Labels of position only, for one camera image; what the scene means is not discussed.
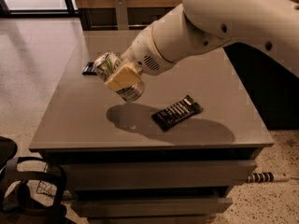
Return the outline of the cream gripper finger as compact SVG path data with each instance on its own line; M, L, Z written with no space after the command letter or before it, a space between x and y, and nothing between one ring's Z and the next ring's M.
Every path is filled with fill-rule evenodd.
M106 86L113 91L129 88L141 81L141 76L132 63L125 63L105 82Z

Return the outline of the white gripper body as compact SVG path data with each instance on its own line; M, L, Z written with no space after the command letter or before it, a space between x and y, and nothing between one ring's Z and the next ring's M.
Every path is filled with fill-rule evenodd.
M121 58L134 63L140 71L151 76L160 75L175 65L166 60L156 48L152 26L137 35Z

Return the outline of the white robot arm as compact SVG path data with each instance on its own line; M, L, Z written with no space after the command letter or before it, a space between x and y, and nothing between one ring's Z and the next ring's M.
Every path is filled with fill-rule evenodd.
M182 0L142 30L106 81L119 91L180 60L234 43L251 46L299 77L299 11L291 0Z

